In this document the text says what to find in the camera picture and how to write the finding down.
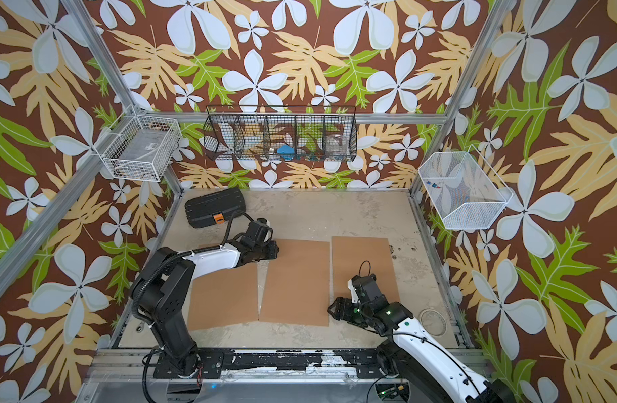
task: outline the floral wallpaper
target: floral wallpaper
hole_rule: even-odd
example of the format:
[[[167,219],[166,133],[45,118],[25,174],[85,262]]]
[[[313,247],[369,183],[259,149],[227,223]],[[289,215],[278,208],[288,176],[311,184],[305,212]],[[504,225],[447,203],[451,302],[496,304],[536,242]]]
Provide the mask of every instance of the floral wallpaper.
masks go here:
[[[0,0],[0,258],[119,104],[58,0]],[[164,184],[102,171],[0,299],[0,403],[71,402],[163,227]]]
[[[136,103],[178,112],[262,104],[443,113],[491,8],[475,0],[85,4]],[[358,157],[348,163],[213,162],[203,123],[181,129],[174,167],[186,188],[377,189],[410,186],[436,126],[361,125]],[[292,144],[281,128],[273,136]],[[299,147],[312,141],[305,133]]]
[[[617,402],[617,1],[518,2],[454,123],[444,149],[515,191],[476,231],[417,193],[494,376],[518,401]]]
[[[144,109],[436,113],[492,1],[86,1]]]

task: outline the floor drain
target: floor drain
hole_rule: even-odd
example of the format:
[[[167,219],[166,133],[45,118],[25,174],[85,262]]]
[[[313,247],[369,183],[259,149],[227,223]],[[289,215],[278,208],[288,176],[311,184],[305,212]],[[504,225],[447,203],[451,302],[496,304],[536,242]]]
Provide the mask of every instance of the floor drain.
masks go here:
[[[432,336],[442,336],[447,331],[447,321],[436,310],[430,308],[422,310],[419,320]]]

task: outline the white wire basket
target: white wire basket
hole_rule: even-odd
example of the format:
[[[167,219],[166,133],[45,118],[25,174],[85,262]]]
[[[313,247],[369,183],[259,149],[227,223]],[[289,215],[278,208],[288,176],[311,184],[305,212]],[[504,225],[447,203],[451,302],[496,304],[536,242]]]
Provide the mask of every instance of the white wire basket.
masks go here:
[[[181,128],[176,119],[136,115],[101,154],[116,179],[159,182],[179,146]]]
[[[434,153],[418,168],[447,230],[487,230],[514,196],[488,161],[480,154],[479,158],[503,188],[497,189],[470,152]]]

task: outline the black wire basket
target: black wire basket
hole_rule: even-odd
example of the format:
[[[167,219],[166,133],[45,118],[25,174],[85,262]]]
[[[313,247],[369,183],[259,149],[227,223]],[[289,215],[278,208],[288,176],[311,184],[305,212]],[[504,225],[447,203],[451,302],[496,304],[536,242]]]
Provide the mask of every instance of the black wire basket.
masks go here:
[[[354,108],[284,106],[284,112],[268,105],[253,108],[255,112],[246,113],[208,106],[203,126],[207,157],[213,161],[352,161],[356,156]]]

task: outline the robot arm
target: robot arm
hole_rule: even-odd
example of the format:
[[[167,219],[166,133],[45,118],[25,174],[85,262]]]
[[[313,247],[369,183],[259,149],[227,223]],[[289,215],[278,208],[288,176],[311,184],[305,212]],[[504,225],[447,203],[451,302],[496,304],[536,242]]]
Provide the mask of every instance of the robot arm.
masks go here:
[[[197,345],[181,312],[191,281],[214,271],[277,257],[279,248],[271,240],[273,230],[268,222],[239,213],[250,220],[245,233],[227,240],[231,219],[221,245],[181,253],[160,248],[130,290],[132,314],[150,327],[172,371],[181,377],[194,375],[198,368]]]
[[[329,313],[336,320],[370,326],[388,338],[377,348],[385,375],[406,378],[434,402],[514,403],[512,392],[502,382],[490,383],[472,371],[449,354],[400,302],[387,302],[375,275],[356,275],[348,287],[351,299],[338,297]]]

